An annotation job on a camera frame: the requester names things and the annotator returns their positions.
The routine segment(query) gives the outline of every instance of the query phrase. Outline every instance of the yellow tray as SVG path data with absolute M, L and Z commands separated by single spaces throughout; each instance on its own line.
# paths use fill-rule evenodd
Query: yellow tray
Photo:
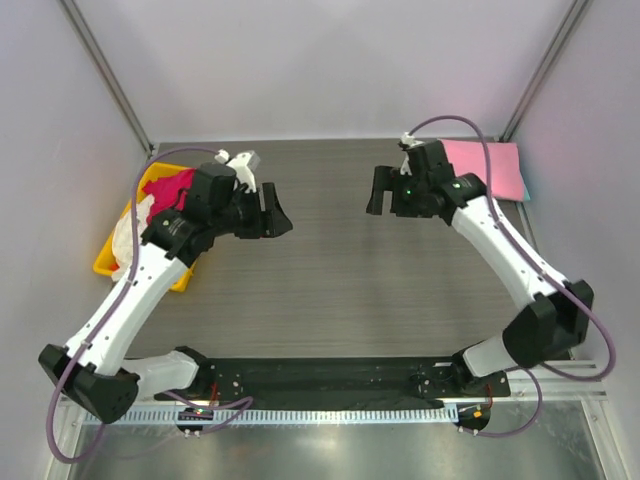
M 140 185 L 138 186 L 138 198 L 137 203 L 140 203 L 144 197 L 147 195 L 142 191 L 142 187 L 144 187 L 147 182 L 154 182 L 162 177 L 172 177 L 177 173 L 186 170 L 188 167 L 181 167 L 179 165 L 171 165 L 168 163 L 154 163 L 149 167 L 149 169 L 145 172 L 142 180 L 140 181 Z M 122 211 L 120 218 L 124 217 L 124 215 L 131 208 L 131 200 L 127 202 L 127 206 Z M 113 251 L 111 250 L 111 241 L 113 240 L 113 230 L 111 231 L 111 235 L 107 238 L 107 241 L 102 246 L 102 250 L 100 250 L 100 254 L 96 261 L 93 263 L 93 271 L 98 275 L 106 275 L 111 276 L 113 271 L 110 267 L 116 263 L 116 259 L 113 256 Z M 193 269 L 196 266 L 195 262 L 191 265 L 191 268 L 185 272 L 185 274 L 180 277 L 176 283 L 173 284 L 171 290 L 174 292 L 184 292 L 187 289 L 187 284 L 189 280 L 191 280 L 191 276 L 193 275 Z

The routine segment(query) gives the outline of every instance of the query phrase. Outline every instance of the red cloth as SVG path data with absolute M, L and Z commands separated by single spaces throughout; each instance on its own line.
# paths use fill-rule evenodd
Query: red cloth
M 195 168 L 189 168 L 174 175 L 173 177 L 162 177 L 155 182 L 147 182 L 147 184 L 142 188 L 142 191 L 147 195 L 153 195 L 154 197 L 153 205 L 151 205 L 151 210 L 147 217 L 147 223 L 151 223 L 151 219 L 158 213 L 172 207 L 176 203 L 176 200 L 178 200 L 178 195 L 180 196 L 180 199 L 176 208 L 178 210 L 182 210 L 184 208 L 186 192 L 180 192 L 180 190 L 188 190 L 191 187 L 191 183 L 193 182 L 193 173 L 195 171 Z

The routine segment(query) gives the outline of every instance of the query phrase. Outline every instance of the white wall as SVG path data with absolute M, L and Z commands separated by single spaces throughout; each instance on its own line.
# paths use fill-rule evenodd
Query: white wall
M 37 363 L 107 292 L 91 264 L 144 154 L 51 0 L 0 3 L 0 465 L 43 478 L 53 387 Z
M 628 458 L 640 445 L 640 2 L 594 2 L 517 140 L 541 250 L 595 289 L 619 352 L 607 390 Z M 604 360 L 595 329 L 582 350 Z
M 570 0 L 78 0 L 154 141 L 502 133 Z M 469 135 L 454 123 L 433 135 Z

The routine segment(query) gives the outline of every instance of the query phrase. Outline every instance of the pink towel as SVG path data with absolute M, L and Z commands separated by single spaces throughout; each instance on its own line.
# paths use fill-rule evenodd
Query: pink towel
M 442 140 L 456 175 L 475 173 L 487 181 L 484 153 L 478 142 Z M 515 143 L 489 143 L 493 195 L 503 200 L 523 202 L 529 195 L 520 174 L 518 146 Z
M 149 216 L 147 217 L 147 223 L 151 223 L 153 217 L 173 205 L 176 205 L 178 210 L 182 210 L 186 190 L 191 187 L 195 171 L 195 168 L 190 168 L 172 177 L 161 177 L 155 182 L 148 182 L 142 188 L 144 193 L 153 195 L 155 198 L 153 205 L 151 205 Z

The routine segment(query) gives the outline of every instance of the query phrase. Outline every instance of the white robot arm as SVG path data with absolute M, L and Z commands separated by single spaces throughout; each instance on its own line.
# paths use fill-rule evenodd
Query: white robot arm
M 125 360 L 131 342 L 158 302 L 213 245 L 215 237 L 277 237 L 293 228 L 278 201 L 275 186 L 263 184 L 264 210 L 253 172 L 255 152 L 202 165 L 185 192 L 182 211 L 174 208 L 154 216 L 142 235 L 134 280 L 109 321 L 79 357 L 63 392 L 104 423 L 112 423 L 136 399 L 168 390 L 186 397 L 202 395 L 211 382 L 208 360 L 188 347 L 160 357 Z M 129 280 L 129 272 L 114 286 L 102 305 L 64 346 L 47 345 L 39 362 L 54 383 L 87 334 L 112 308 Z
M 399 217 L 438 216 L 463 235 L 493 268 L 520 310 L 501 333 L 452 357 L 461 388 L 483 385 L 488 376 L 515 367 L 531 368 L 582 343 L 588 317 L 527 263 L 494 221 L 502 225 L 553 280 L 591 308 L 593 291 L 584 281 L 570 283 L 522 238 L 474 174 L 456 176 L 442 142 L 401 139 L 406 158 L 400 168 L 376 167 L 367 213 L 381 215 L 383 195 L 392 192 L 391 213 Z M 489 208 L 494 202 L 494 213 Z

